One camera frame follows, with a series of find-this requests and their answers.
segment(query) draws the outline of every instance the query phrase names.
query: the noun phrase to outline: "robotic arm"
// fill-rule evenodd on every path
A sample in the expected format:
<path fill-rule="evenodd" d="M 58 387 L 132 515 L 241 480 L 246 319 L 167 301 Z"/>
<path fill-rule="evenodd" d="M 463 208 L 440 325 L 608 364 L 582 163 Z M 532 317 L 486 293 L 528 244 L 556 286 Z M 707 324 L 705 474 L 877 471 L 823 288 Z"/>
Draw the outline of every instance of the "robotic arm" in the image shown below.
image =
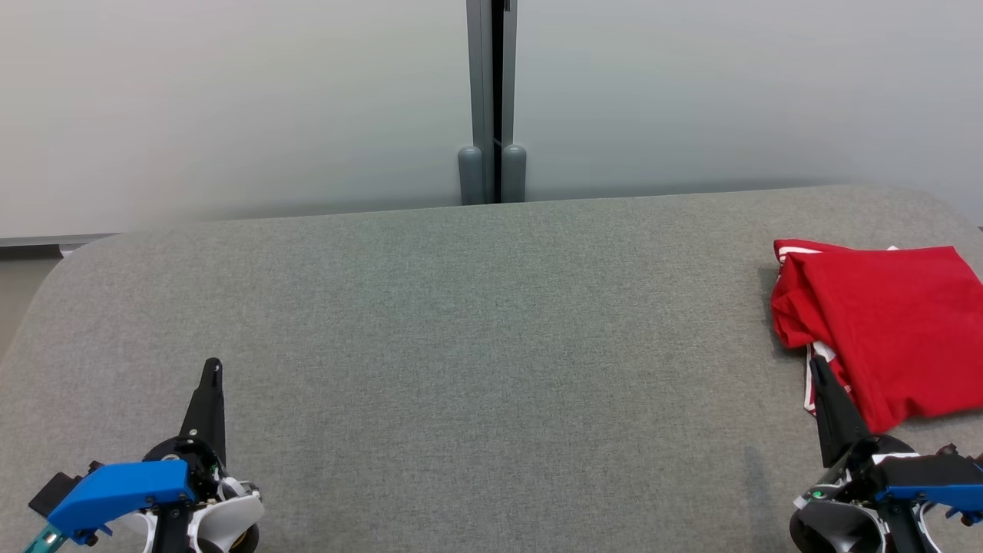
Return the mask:
<path fill-rule="evenodd" d="M 118 521 L 146 535 L 144 553 L 252 553 L 260 491 L 225 470 L 222 363 L 204 363 L 180 433 L 141 462 L 93 461 L 86 476 L 59 472 L 29 502 L 48 525 L 25 553 L 53 553 L 71 539 L 93 546 Z"/>
<path fill-rule="evenodd" d="M 823 466 L 829 470 L 795 500 L 789 531 L 803 553 L 941 553 L 924 516 L 983 521 L 983 465 L 949 444 L 919 455 L 872 435 L 822 357 L 810 362 Z"/>

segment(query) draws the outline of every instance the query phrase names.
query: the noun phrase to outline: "white stripe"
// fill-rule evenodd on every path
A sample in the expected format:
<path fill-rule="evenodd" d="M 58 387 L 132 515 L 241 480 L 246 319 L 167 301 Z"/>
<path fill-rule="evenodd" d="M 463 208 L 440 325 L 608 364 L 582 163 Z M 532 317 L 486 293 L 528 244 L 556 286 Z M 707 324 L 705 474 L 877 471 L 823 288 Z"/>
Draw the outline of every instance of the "white stripe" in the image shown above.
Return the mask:
<path fill-rule="evenodd" d="M 809 366 L 810 359 L 812 359 L 812 344 L 807 343 L 805 345 L 805 402 L 802 406 L 811 413 L 816 410 L 816 403 L 812 402 L 812 367 Z"/>
<path fill-rule="evenodd" d="M 798 246 L 782 246 L 779 248 L 779 263 L 785 262 L 785 255 L 787 254 L 821 254 L 823 252 L 819 250 L 810 250 L 809 248 L 800 248 Z"/>

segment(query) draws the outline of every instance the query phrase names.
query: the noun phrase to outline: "folded red shirt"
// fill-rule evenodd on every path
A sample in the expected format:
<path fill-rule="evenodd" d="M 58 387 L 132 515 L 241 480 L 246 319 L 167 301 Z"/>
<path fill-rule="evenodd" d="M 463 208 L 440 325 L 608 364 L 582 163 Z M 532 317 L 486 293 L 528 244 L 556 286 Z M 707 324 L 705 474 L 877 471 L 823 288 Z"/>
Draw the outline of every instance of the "folded red shirt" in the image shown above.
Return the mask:
<path fill-rule="evenodd" d="M 983 407 L 983 284 L 955 248 L 777 240 L 775 255 L 776 333 L 831 361 L 872 432 Z"/>

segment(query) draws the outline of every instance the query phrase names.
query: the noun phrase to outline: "gray table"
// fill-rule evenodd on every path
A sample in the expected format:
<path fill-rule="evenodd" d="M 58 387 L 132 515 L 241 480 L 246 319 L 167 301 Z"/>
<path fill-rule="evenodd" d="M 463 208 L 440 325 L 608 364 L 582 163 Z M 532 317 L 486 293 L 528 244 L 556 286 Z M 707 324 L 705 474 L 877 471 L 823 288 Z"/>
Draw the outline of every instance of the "gray table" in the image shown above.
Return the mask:
<path fill-rule="evenodd" d="M 822 469 L 801 352 L 770 330 L 784 236 L 953 244 L 983 269 L 983 233 L 950 207 L 853 187 L 95 242 L 55 268 L 0 366 L 3 549 L 40 529 L 27 501 L 54 472 L 177 432 L 215 355 L 229 468 L 264 492 L 261 551 L 792 551 L 791 500 Z M 896 434 L 979 453 L 981 429 Z M 936 528 L 947 553 L 983 538 Z"/>

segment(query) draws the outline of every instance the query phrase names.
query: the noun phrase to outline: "white wall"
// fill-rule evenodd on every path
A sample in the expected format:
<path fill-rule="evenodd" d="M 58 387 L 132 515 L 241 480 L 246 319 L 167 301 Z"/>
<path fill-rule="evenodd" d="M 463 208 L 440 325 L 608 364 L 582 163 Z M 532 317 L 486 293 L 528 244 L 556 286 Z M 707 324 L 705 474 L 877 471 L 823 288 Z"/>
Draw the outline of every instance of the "white wall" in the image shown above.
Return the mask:
<path fill-rule="evenodd" d="M 970 0 L 520 0 L 527 198 L 862 181 L 983 225 L 981 21 Z"/>
<path fill-rule="evenodd" d="M 465 4 L 5 0 L 0 238 L 460 203 Z"/>

